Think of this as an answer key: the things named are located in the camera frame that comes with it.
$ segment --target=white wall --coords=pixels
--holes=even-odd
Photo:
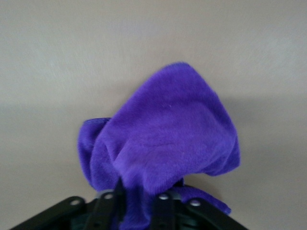
[[[112,116],[153,72],[186,61],[240,137],[242,166],[187,177],[253,230],[307,225],[307,1],[0,2],[0,228],[95,191],[83,120]]]

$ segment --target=metal screw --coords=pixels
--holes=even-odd
[[[104,197],[104,199],[106,199],[106,200],[109,200],[109,199],[112,199],[113,198],[113,195],[112,194],[107,194],[107,195],[105,195],[105,197]]]
[[[78,205],[80,204],[80,200],[73,200],[70,202],[70,205]]]
[[[160,198],[161,200],[167,200],[167,199],[168,199],[168,195],[166,195],[166,194],[161,194],[161,195],[159,195],[159,198]]]
[[[197,206],[200,206],[201,203],[198,200],[191,200],[190,205],[197,207]]]

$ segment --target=plush fabric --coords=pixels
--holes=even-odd
[[[78,150],[84,175],[97,191],[114,188],[122,178],[131,197],[123,230],[145,229],[152,197],[185,175],[217,176],[240,163],[237,133],[228,113],[186,63],[156,72],[112,118],[85,121]],[[203,191],[176,189],[183,201],[201,196],[230,212]]]

